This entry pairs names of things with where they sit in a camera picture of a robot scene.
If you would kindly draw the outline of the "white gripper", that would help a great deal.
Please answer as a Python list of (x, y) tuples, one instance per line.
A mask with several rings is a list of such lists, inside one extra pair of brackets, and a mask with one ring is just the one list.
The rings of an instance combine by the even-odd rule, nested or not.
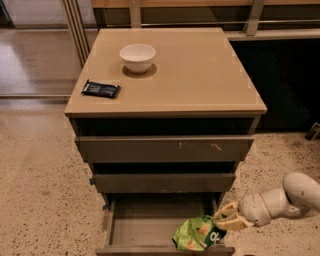
[(220, 210), (218, 210), (213, 218), (214, 225), (220, 230), (239, 231), (253, 224), (256, 227), (267, 225), (271, 222), (270, 213), (259, 194), (245, 195), (240, 201), (233, 201)]

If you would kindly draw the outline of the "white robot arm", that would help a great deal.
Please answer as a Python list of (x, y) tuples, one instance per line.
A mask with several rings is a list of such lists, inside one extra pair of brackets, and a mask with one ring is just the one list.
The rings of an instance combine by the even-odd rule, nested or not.
[(262, 227), (276, 218), (301, 219), (320, 213), (320, 184), (309, 176), (293, 172), (286, 175), (280, 188), (243, 196), (213, 216), (221, 230)]

